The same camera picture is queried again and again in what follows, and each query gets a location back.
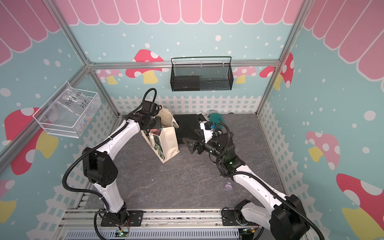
mushroom illustration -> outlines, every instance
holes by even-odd
[[[14,180],[0,180],[0,199],[15,184]],[[16,201],[0,201],[0,223],[5,223],[16,208]]]
[[[137,52],[132,62],[163,62],[164,60],[156,53],[147,49],[141,49]],[[144,83],[152,84],[157,83],[159,80],[155,76],[156,71],[168,72],[168,68],[153,68],[153,69],[127,69],[125,74],[130,78],[136,78],[143,74]]]
[[[383,189],[346,174],[338,174],[336,182],[352,204],[358,206],[357,209],[341,209],[356,236],[362,240],[384,237]]]
[[[107,79],[107,83],[109,85],[116,85],[118,83],[114,76],[123,76],[123,74],[118,69],[99,69],[96,71],[96,73],[103,83],[105,82],[105,79]]]
[[[266,78],[272,75],[274,67],[268,66],[260,72],[260,77]],[[292,53],[289,53],[287,61],[285,62],[283,69],[281,70],[277,80],[275,82],[275,89],[280,90],[281,81],[284,79],[285,86],[289,88],[292,83],[294,72],[294,61]]]
[[[3,141],[3,145],[7,145],[19,134],[33,119],[32,115],[37,110],[38,108],[23,108],[5,118],[4,127],[7,140]],[[39,150],[45,158],[50,158],[58,144],[57,137],[48,135],[43,129],[40,129],[11,162],[13,173],[16,175],[26,173],[32,166],[36,150]]]
[[[321,132],[307,132],[306,138],[305,144],[310,142],[314,145],[313,148],[308,149],[311,158],[319,162],[320,158],[325,156],[329,168],[335,170],[340,160],[340,147],[336,137]]]
[[[235,68],[233,71],[233,76],[237,77],[237,80],[235,83],[237,84],[243,84],[245,83],[245,76],[256,76],[257,71],[255,67],[239,67]]]

white picket fence illustration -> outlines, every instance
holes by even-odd
[[[270,103],[266,102],[261,110],[260,119],[282,184],[288,190],[287,195],[294,194],[301,199],[307,217],[319,227],[325,239],[329,239],[331,231],[321,223],[320,219],[323,214],[314,208],[315,198],[310,197],[307,192],[309,185],[302,181],[303,173],[297,170],[298,162],[293,160],[293,152],[288,150],[289,143],[284,141],[285,135],[281,134],[281,127],[278,127],[278,120],[275,120],[272,109]],[[310,234],[312,239],[318,239],[312,228]]]
[[[109,106],[102,104],[99,109],[100,116],[96,116],[96,122],[91,122],[92,127],[88,126],[88,137],[83,136],[84,143],[78,145],[79,152],[73,154],[73,159],[79,158],[86,147],[94,147],[101,141],[106,139],[115,120],[115,116]],[[79,163],[67,179],[68,185],[74,188],[83,189],[88,184],[88,179],[83,174],[83,165]],[[56,228],[59,226],[64,213],[67,209],[74,206],[76,200],[80,197],[80,193],[70,192],[63,188],[62,185],[53,188],[55,196],[46,200],[47,209],[44,213],[38,214],[36,218],[39,220],[37,227],[26,234],[30,240],[35,239],[52,239]]]
[[[117,109],[121,113],[129,113],[135,108],[139,106],[142,101],[142,97],[138,98],[135,96],[133,99],[130,97],[126,97],[123,99],[119,97],[118,99],[112,97],[112,102],[115,104]],[[251,96],[250,98],[246,98],[243,96],[239,98],[238,96],[231,98],[230,96],[223,98],[220,96],[216,98],[215,96],[208,98],[204,96],[200,98],[197,96],[196,98],[192,98],[189,96],[185,98],[181,96],[177,98],[173,96],[173,98],[169,98],[166,96],[165,98],[157,97],[155,103],[163,105],[163,107],[171,110],[173,113],[209,113],[209,110],[217,110],[221,113],[254,113],[257,111],[260,101],[262,97],[258,96],[254,98]]]

gray marble surface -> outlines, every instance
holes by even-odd
[[[283,191],[268,147],[255,114],[223,114],[234,133],[236,154],[263,180]],[[117,184],[129,209],[234,207],[243,199],[261,206],[260,202],[238,183],[233,190],[224,185],[228,179],[219,175],[216,165],[197,151],[191,154],[185,145],[166,163],[162,163],[136,134],[119,151],[114,162],[119,169]],[[91,195],[86,209],[103,207]]]

wire mesh basket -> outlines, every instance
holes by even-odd
[[[171,58],[172,91],[231,90],[230,56]]]
[[[46,101],[33,118],[50,135],[79,138],[101,106],[100,96],[75,89],[68,82],[61,89],[59,96]]]

green glove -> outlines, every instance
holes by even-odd
[[[209,121],[213,122],[214,125],[222,122],[225,123],[223,116],[220,113],[211,113],[209,115]]]

